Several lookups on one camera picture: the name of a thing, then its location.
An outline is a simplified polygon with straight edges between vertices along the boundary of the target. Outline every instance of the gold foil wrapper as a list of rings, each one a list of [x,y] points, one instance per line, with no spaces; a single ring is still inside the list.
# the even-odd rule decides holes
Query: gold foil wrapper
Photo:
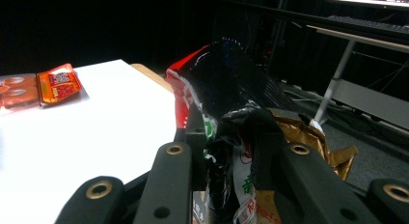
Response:
[[[358,149],[355,146],[330,151],[324,133],[303,121],[280,117],[269,109],[288,143],[298,142],[316,149],[322,158],[333,168],[342,180],[346,180]],[[258,223],[281,223],[280,215],[274,204],[274,191],[256,191]]]

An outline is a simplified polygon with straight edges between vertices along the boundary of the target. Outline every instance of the desk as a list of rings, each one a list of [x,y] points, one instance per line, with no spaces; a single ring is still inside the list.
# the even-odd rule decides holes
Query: desk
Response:
[[[309,27],[316,29],[318,33],[349,40],[337,70],[325,92],[324,99],[315,114],[315,120],[321,124],[325,122],[323,116],[329,101],[333,98],[392,124],[409,129],[409,102],[378,93],[369,88],[341,79],[343,70],[356,42],[371,44],[404,53],[409,53],[409,45],[384,42],[314,26]]]
[[[175,97],[133,67],[77,68],[79,98],[0,117],[0,223],[54,223],[83,182],[150,170],[175,137]]]

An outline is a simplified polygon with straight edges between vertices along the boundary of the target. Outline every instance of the crumpled wrapper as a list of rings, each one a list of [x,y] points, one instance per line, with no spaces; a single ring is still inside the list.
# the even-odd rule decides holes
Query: crumpled wrapper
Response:
[[[319,129],[302,121],[275,116],[274,109],[298,112],[298,107],[272,79],[257,69],[238,42],[221,40],[204,46],[169,66],[165,80],[174,90],[177,128],[186,127],[191,105],[196,105],[203,114],[208,141],[204,147],[209,165],[208,199],[206,214],[196,219],[196,223],[281,222],[274,205],[274,191],[257,191],[251,180],[252,148],[258,141],[257,132],[252,128],[264,122],[257,120],[263,117],[253,115],[260,110],[271,111],[278,125],[273,129],[283,131],[285,139],[283,134],[277,135],[282,141],[312,146],[343,180],[346,179],[356,148],[331,152]]]

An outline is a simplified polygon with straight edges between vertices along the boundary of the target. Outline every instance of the pill packet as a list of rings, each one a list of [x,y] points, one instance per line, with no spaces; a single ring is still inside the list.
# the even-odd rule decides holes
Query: pill packet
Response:
[[[39,105],[35,74],[23,73],[0,77],[0,114]]]

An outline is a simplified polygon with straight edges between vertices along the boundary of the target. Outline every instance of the brass screw hole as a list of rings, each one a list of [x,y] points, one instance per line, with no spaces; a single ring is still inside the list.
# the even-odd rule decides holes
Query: brass screw hole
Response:
[[[394,199],[400,202],[409,203],[409,190],[407,188],[396,184],[385,184],[383,189]]]
[[[293,145],[291,146],[291,150],[296,154],[309,154],[310,150],[301,145]]]
[[[166,148],[166,153],[168,154],[181,154],[183,152],[183,147],[179,145],[169,146]]]
[[[108,195],[112,191],[112,184],[109,181],[100,181],[91,185],[86,192],[89,199],[99,199]]]

